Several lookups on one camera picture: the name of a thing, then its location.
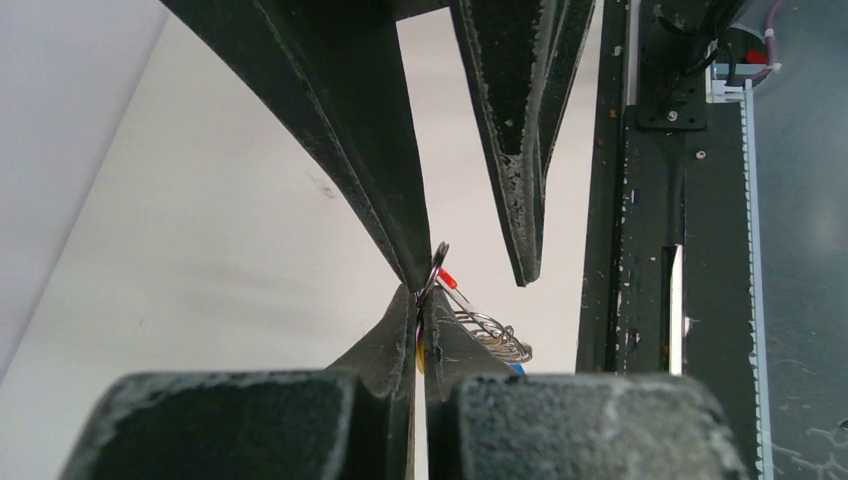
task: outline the white surface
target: white surface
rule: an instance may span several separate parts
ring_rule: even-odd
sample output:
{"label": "white surface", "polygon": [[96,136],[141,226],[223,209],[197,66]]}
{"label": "white surface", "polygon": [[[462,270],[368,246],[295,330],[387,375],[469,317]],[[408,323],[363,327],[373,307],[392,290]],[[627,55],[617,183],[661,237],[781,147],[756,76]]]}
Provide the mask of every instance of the white surface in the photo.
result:
{"label": "white surface", "polygon": [[166,17],[156,0],[0,1],[0,381]]}
{"label": "white surface", "polygon": [[[448,13],[400,25],[433,240],[451,242],[446,266],[464,293],[534,346],[531,373],[573,368],[593,30],[550,171],[542,278],[519,289]],[[396,285],[326,176],[171,18],[0,386],[0,478],[55,476],[123,374],[322,368]]]}

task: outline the gray wall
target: gray wall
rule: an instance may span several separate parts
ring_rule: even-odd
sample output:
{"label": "gray wall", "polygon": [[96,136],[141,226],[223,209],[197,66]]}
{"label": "gray wall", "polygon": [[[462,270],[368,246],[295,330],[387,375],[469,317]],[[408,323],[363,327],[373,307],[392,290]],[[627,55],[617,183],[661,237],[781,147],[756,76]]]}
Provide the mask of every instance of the gray wall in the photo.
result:
{"label": "gray wall", "polygon": [[156,0],[0,1],[0,379],[166,18]]}

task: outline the red tip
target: red tip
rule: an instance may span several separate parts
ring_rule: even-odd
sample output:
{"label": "red tip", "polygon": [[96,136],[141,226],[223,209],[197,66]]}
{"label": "red tip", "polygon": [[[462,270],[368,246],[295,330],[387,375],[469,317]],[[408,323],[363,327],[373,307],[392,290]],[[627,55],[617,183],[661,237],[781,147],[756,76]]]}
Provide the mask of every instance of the red tip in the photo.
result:
{"label": "red tip", "polygon": [[767,65],[768,57],[756,50],[751,50],[750,52],[745,54],[745,63],[751,63],[754,65]]}
{"label": "red tip", "polygon": [[454,280],[453,277],[451,277],[448,271],[444,268],[439,269],[439,278],[441,278],[442,281],[445,282],[445,285],[447,285],[448,288],[455,289],[458,285],[456,283],[456,280]]}

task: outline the purple cable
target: purple cable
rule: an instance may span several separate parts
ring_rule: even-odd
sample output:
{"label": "purple cable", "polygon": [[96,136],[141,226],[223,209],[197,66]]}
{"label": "purple cable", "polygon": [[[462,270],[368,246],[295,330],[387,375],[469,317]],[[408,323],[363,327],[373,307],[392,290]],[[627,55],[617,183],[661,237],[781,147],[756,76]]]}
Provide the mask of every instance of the purple cable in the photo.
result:
{"label": "purple cable", "polygon": [[[771,6],[771,10],[769,10],[768,15],[766,15],[766,21],[763,25],[764,31],[772,30],[774,31],[774,17],[777,15],[777,11],[780,10],[780,7],[783,5],[783,0],[775,0],[774,5]],[[754,85],[759,84],[772,71],[772,67],[777,63],[777,41],[774,39],[774,35],[770,35],[766,37],[766,54],[768,55],[768,65],[751,76],[751,82]]]}

